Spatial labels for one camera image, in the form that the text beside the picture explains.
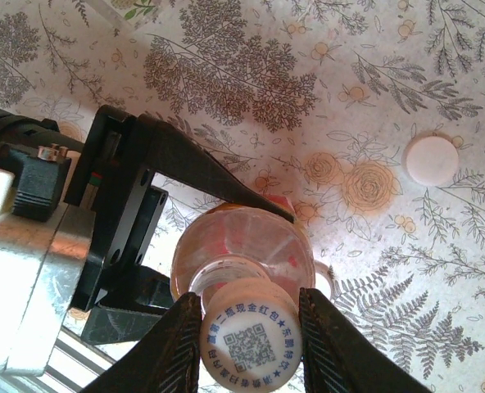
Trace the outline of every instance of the screw hole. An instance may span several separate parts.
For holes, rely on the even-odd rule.
[[[120,250],[115,250],[110,259],[110,265],[115,264],[119,260]]]
[[[144,184],[146,184],[147,182],[147,178],[150,176],[150,171],[148,169],[146,169],[143,173],[143,177],[141,178],[141,186],[143,186]]]

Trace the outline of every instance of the screw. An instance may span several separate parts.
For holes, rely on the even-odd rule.
[[[59,157],[64,157],[66,158],[66,156],[68,155],[68,151],[70,149],[68,149],[66,146],[61,146],[59,147]]]
[[[58,151],[51,147],[39,146],[37,157],[45,161],[57,161]]]

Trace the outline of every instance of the gray leaf print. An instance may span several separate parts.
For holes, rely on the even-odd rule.
[[[416,208],[415,211],[420,212],[421,220],[430,227],[428,234],[433,236],[432,246],[435,245],[436,241],[446,243],[448,233],[451,233],[452,239],[460,235],[456,220],[444,215],[444,209],[430,197],[428,189],[424,192],[423,197],[415,198],[413,201],[421,203],[421,206]]]
[[[265,5],[271,9],[274,0],[268,0]],[[312,15],[321,23],[329,22],[329,16],[337,17],[338,23],[344,27],[350,35],[363,34],[368,29],[365,17],[359,12],[350,12],[352,3],[347,0],[314,0],[304,4],[301,0],[290,0],[292,3],[292,15],[305,17]],[[375,8],[374,0],[357,0],[357,4],[364,7],[364,11]]]
[[[71,0],[71,2],[74,4],[75,10],[77,10],[86,26],[89,27],[88,17],[86,16],[86,2],[84,0]],[[52,3],[53,0],[48,0],[48,7],[51,8]]]
[[[386,252],[383,260],[393,265]],[[394,286],[381,286],[387,275],[388,267],[383,266],[353,281],[334,278],[331,300],[374,346],[393,354],[390,357],[399,367],[409,373],[413,359],[420,358],[423,378],[427,379],[432,374],[436,357],[441,357],[449,368],[453,355],[463,362],[467,355],[484,349],[479,342],[466,337],[462,327],[452,326],[451,312],[443,319],[437,317],[439,302],[426,310],[428,291],[412,300],[397,302],[410,287],[413,275]]]
[[[448,73],[455,77],[460,71],[466,74],[472,70],[474,59],[483,63],[485,76],[485,10],[479,8],[485,7],[485,2],[480,0],[475,6],[466,0],[457,4],[427,0],[428,24],[436,27],[438,22],[439,25],[429,35],[425,51],[429,55],[434,53],[434,70],[438,75]],[[477,33],[470,34],[476,27]],[[474,51],[474,58],[469,51]]]
[[[271,132],[301,126],[317,101],[316,77],[291,76],[297,58],[289,44],[246,38],[241,3],[190,2],[180,13],[184,44],[154,35],[144,80],[179,113],[205,111],[223,125],[251,111]]]
[[[390,267],[414,262],[420,265],[421,274],[427,276],[444,271],[444,280],[450,287],[460,279],[485,282],[485,254],[481,255],[480,261],[473,262],[467,259],[466,250],[462,250],[454,244],[450,244],[448,247],[450,254],[443,258],[433,255],[432,250],[422,246],[410,245],[408,251],[391,246],[383,251],[381,261],[386,262]],[[479,286],[473,297],[474,299],[485,297],[485,286]]]
[[[69,48],[77,43],[76,39],[61,36],[59,33],[44,23],[43,15],[39,6],[39,16],[47,40],[45,53],[48,55],[48,64],[52,73],[55,74],[59,66],[63,67],[68,73],[67,87],[73,93],[77,85],[82,85],[88,90],[88,95],[98,105],[109,104],[119,108],[124,107],[123,98],[115,98],[112,95],[104,94],[102,85],[104,80],[101,75],[89,73],[89,60],[76,60],[64,52],[60,47]]]
[[[391,56],[383,59],[382,65],[375,65],[356,53],[357,62],[351,65],[358,80],[380,96],[383,92],[390,92],[396,104],[407,114],[410,110],[416,112],[419,108],[428,109],[424,98],[435,101],[439,115],[449,120],[458,120],[463,115],[475,117],[482,106],[471,103],[472,98],[458,97],[459,91],[454,84],[442,80],[427,82],[423,75],[424,68],[405,63],[403,56]],[[420,85],[415,88],[410,81]]]
[[[28,24],[24,12],[6,14],[0,19],[0,106],[8,107],[21,100],[33,87],[18,67],[37,58],[38,29]]]

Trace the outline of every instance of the bottle cap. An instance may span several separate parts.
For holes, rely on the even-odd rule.
[[[263,278],[229,282],[202,321],[201,357],[210,375],[238,392],[279,389],[296,372],[301,327],[290,295]]]
[[[406,171],[417,183],[439,186],[456,173],[459,155],[445,138],[426,137],[414,142],[406,153]]]

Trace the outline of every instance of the patterned tablecloth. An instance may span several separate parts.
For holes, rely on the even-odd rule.
[[[168,120],[248,187],[291,198],[342,312],[431,391],[485,392],[485,0],[174,0],[134,33],[83,0],[0,0],[0,107],[84,140],[104,103]],[[401,157],[433,133],[460,170],[421,187]],[[156,181],[171,197],[145,263],[168,274],[218,201]],[[301,370],[283,390],[304,391]]]

